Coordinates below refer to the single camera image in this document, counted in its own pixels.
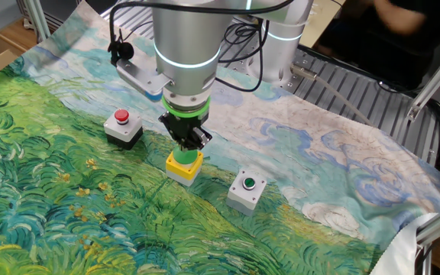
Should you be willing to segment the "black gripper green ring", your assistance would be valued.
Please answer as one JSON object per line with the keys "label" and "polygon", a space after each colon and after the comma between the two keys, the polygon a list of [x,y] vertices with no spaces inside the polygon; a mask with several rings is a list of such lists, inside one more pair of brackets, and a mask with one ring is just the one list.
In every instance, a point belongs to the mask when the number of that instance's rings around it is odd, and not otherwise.
{"label": "black gripper green ring", "polygon": [[174,108],[165,96],[162,96],[166,112],[158,120],[164,125],[171,138],[178,144],[180,150],[201,150],[212,139],[210,133],[202,128],[209,118],[211,98],[208,97],[200,106],[192,110]]}

